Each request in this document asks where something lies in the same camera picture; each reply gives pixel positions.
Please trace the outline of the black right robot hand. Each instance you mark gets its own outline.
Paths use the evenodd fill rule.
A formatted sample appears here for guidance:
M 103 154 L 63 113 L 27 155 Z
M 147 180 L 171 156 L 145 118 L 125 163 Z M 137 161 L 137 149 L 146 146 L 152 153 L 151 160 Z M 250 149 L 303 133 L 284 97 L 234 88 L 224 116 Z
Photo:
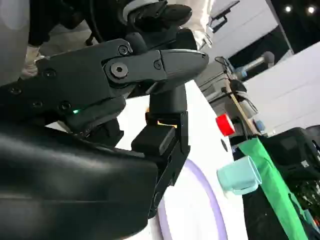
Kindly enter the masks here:
M 38 62 L 0 88 L 0 237 L 123 240 L 142 231 L 190 153 L 185 84 L 209 58 L 177 29 Z

